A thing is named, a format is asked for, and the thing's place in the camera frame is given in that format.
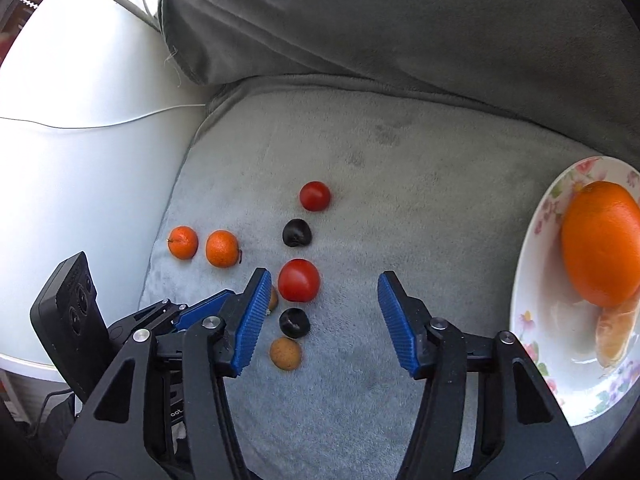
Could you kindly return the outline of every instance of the black cable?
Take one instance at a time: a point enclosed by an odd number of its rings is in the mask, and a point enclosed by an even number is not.
[[[73,390],[71,388],[68,388],[66,390],[60,390],[58,392],[51,392],[44,398],[44,401],[42,402],[42,407],[40,408],[40,415],[38,415],[38,420],[36,420],[36,423],[33,425],[33,429],[27,435],[27,438],[34,438],[38,436],[38,430],[40,429],[42,415],[44,414],[44,409],[47,407],[47,402],[49,402],[49,399],[57,395],[65,395],[70,393],[73,393]]]

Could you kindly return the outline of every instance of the large orange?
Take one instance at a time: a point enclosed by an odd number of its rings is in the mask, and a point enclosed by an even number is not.
[[[562,221],[562,257],[575,290],[617,306],[640,286],[640,207],[612,182],[583,187]]]
[[[232,267],[240,258],[238,239],[229,231],[213,231],[207,238],[205,253],[214,267]]]
[[[169,252],[180,260],[190,260],[198,250],[198,235],[186,225],[172,229],[166,240]]]

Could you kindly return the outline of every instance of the metal screw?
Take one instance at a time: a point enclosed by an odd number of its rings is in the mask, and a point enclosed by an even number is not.
[[[142,343],[143,341],[149,339],[150,335],[151,332],[149,332],[149,330],[147,330],[146,328],[140,328],[133,333],[133,341],[135,341],[136,343]]]
[[[434,328],[436,330],[444,330],[447,326],[449,326],[449,321],[442,317],[432,317],[429,324],[431,325],[431,328]]]
[[[516,342],[516,336],[514,336],[507,330],[503,330],[498,334],[498,336],[500,337],[500,341],[502,341],[505,345],[512,345]]]
[[[209,316],[202,320],[202,326],[204,328],[218,328],[220,324],[220,318],[218,316]]]

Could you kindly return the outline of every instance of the oval plate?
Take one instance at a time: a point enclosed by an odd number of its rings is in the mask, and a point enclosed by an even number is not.
[[[620,184],[639,201],[640,175],[621,160],[592,156],[565,170],[531,219],[511,296],[510,330],[538,366],[571,426],[606,412],[640,376],[637,325],[622,362],[613,370],[598,364],[595,327],[600,309],[575,292],[562,262],[562,216],[575,193],[595,180]]]

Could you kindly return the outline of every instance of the red cherry tomato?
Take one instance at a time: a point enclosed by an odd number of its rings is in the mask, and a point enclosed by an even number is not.
[[[300,190],[300,203],[307,211],[322,211],[331,202],[331,191],[317,180],[305,184]]]
[[[304,303],[318,295],[320,273],[311,262],[296,258],[287,262],[278,276],[278,290],[287,301]]]

